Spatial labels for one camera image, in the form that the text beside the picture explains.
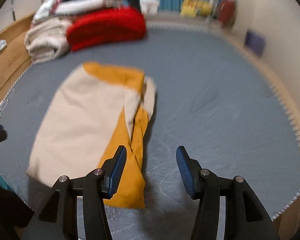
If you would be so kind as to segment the beige and mustard jacket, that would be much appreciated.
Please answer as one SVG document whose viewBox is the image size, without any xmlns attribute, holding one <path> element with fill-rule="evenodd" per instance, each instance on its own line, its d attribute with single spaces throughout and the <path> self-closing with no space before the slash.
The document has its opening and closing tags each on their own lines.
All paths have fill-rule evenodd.
<svg viewBox="0 0 300 240">
<path fill-rule="evenodd" d="M 143 139 L 156 85 L 142 70 L 84 62 L 55 92 L 36 134 L 27 175 L 52 186 L 86 176 L 125 146 L 127 161 L 109 206 L 143 209 Z"/>
</svg>

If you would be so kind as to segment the grey quilted mattress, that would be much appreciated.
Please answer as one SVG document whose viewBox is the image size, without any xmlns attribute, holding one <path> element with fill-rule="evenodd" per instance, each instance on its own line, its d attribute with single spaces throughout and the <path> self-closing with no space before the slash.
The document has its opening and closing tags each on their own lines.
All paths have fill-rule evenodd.
<svg viewBox="0 0 300 240">
<path fill-rule="evenodd" d="M 143 210 L 106 208 L 113 239 L 188 239 L 198 202 L 185 192 L 175 152 L 216 175 L 247 180 L 270 217 L 300 202 L 300 132 L 274 86 L 241 52 L 198 27 L 151 24 L 146 39 L 90 47 L 30 67 L 8 94 L 0 174 L 36 209 L 48 188 L 26 169 L 59 85 L 79 64 L 140 68 L 156 86 L 145 136 Z"/>
</svg>

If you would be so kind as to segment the cream folded blanket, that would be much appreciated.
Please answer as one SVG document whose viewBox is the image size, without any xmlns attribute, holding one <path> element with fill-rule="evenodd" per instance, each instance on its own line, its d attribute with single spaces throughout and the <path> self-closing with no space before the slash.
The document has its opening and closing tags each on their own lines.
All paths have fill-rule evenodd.
<svg viewBox="0 0 300 240">
<path fill-rule="evenodd" d="M 24 46 L 33 64 L 54 60 L 70 50 L 66 31 L 70 20 L 52 18 L 31 29 L 25 35 Z"/>
</svg>

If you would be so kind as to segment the white folded bedding stack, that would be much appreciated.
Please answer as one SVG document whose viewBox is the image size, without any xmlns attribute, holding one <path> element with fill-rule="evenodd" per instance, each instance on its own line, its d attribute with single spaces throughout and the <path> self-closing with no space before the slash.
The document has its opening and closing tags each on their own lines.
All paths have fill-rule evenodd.
<svg viewBox="0 0 300 240">
<path fill-rule="evenodd" d="M 119 8 L 124 0 L 47 0 L 35 12 L 31 26 L 38 25 L 53 17 L 85 14 L 102 8 Z"/>
</svg>

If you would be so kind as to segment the red folded blanket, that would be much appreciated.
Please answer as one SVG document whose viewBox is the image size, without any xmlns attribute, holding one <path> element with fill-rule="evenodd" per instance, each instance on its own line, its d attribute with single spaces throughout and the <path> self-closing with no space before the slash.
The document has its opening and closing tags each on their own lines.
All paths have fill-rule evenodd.
<svg viewBox="0 0 300 240">
<path fill-rule="evenodd" d="M 134 7 L 97 10 L 79 17 L 66 31 L 71 51 L 101 44 L 143 39 L 145 18 Z"/>
</svg>

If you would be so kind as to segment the purple flat box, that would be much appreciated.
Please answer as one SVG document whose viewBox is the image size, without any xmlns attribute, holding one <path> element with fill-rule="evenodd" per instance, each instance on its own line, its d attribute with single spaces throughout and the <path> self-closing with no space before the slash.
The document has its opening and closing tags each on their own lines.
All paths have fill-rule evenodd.
<svg viewBox="0 0 300 240">
<path fill-rule="evenodd" d="M 245 35 L 244 45 L 253 51 L 258 57 L 261 57 L 266 46 L 266 41 L 263 36 L 248 29 Z"/>
</svg>

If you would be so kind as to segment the yellow plush toys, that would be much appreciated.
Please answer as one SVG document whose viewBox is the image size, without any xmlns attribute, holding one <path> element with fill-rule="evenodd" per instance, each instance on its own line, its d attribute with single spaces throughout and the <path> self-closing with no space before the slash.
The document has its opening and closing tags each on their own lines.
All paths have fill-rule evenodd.
<svg viewBox="0 0 300 240">
<path fill-rule="evenodd" d="M 180 15 L 183 17 L 209 16 L 213 10 L 214 0 L 183 0 Z"/>
</svg>

